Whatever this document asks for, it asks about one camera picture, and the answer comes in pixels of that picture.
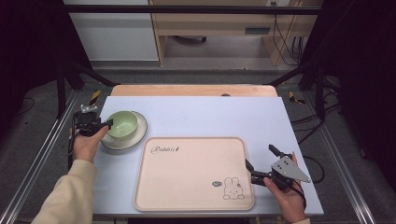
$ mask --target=black metal pole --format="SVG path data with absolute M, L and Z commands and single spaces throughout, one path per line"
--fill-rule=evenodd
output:
M 77 69 L 78 71 L 83 72 L 83 73 L 85 73 L 86 75 L 88 75 L 88 76 L 90 76 L 90 77 L 93 77 L 94 79 L 100 81 L 102 84 L 105 84 L 105 85 L 108 86 L 108 87 L 114 87 L 114 86 L 120 85 L 120 83 L 110 81 L 110 80 L 108 80 L 107 78 L 104 78 L 104 77 L 102 77 L 102 76 L 96 74 L 96 73 L 95 73 L 94 71 L 92 71 L 91 69 L 89 69 L 89 68 L 87 68 L 87 67 L 84 67 L 84 66 L 82 66 L 82 65 L 80 65 L 80 64 L 78 64 L 78 63 L 76 63 L 76 62 L 74 62 L 74 61 L 69 61 L 69 64 L 70 64 L 73 68 Z
M 324 83 L 326 77 L 323 74 L 323 69 L 319 65 L 317 70 L 317 89 L 316 89 L 316 98 L 315 98 L 315 109 L 318 113 L 318 117 L 320 120 L 325 120 L 325 110 L 324 110 L 324 99 L 323 99 L 323 90 L 324 90 Z
M 291 79 L 292 77 L 295 77 L 295 76 L 297 76 L 297 75 L 299 75 L 299 74 L 305 73 L 306 70 L 310 69 L 311 67 L 312 67 L 312 61 L 308 61 L 308 62 L 306 62 L 306 63 L 304 63 L 304 64 L 299 65 L 297 68 L 295 68 L 295 69 L 289 71 L 289 72 L 288 72 L 287 74 L 285 74 L 284 76 L 279 77 L 279 78 L 273 80 L 272 82 L 266 83 L 266 84 L 264 84 L 264 85 L 271 85 L 271 86 L 273 86 L 273 87 L 276 87 L 276 86 L 282 84 L 283 82 L 285 82 L 285 81 Z
M 320 15 L 331 9 L 322 7 L 239 7 L 239 6 L 114 6 L 114 5 L 44 5 L 50 10 L 72 13 L 180 13 L 180 14 L 266 14 Z
M 58 89 L 58 115 L 56 116 L 59 119 L 64 110 L 66 109 L 66 95 L 64 88 L 64 68 L 62 63 L 59 63 L 59 66 L 56 71 L 56 83 Z

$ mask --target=green bowl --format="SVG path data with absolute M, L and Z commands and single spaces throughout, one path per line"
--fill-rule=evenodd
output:
M 113 126 L 107 134 L 117 141 L 132 139 L 137 130 L 137 115 L 132 111 L 122 110 L 110 115 L 106 120 L 113 119 Z

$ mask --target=saucer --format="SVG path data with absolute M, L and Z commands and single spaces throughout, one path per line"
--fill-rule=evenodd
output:
M 105 145 L 105 147 L 120 150 L 120 149 L 125 149 L 127 147 L 132 147 L 136 145 L 138 142 L 140 142 L 140 140 L 142 140 L 148 129 L 148 123 L 145 117 L 143 117 L 143 115 L 135 111 L 132 112 L 134 112 L 137 116 L 137 130 L 134 137 L 132 139 L 128 139 L 124 141 L 115 141 L 112 137 L 110 137 L 110 135 L 106 134 L 105 137 L 102 138 L 101 140 L 101 142 L 103 143 L 103 145 Z

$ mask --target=sleeve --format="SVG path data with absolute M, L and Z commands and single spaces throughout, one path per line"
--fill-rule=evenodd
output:
M 294 222 L 293 224 L 310 224 L 310 223 L 311 223 L 311 220 L 309 218 L 307 218 L 307 219 L 304 219 L 299 222 Z
M 96 172 L 89 161 L 75 160 L 69 173 L 58 180 L 32 223 L 91 224 Z

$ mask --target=cabinet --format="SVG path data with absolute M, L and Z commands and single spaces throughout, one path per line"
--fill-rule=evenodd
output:
M 246 6 L 265 7 L 267 0 L 148 0 L 154 6 Z M 321 0 L 290 0 L 288 7 L 317 7 Z M 280 32 L 273 36 L 274 15 L 234 14 L 152 14 L 154 34 L 160 63 L 163 64 L 166 40 L 169 35 L 260 35 L 273 65 L 294 36 L 309 36 L 317 16 L 279 15 L 276 21 Z
M 73 5 L 148 5 L 146 0 L 64 0 Z M 158 61 L 149 13 L 71 13 L 90 61 Z

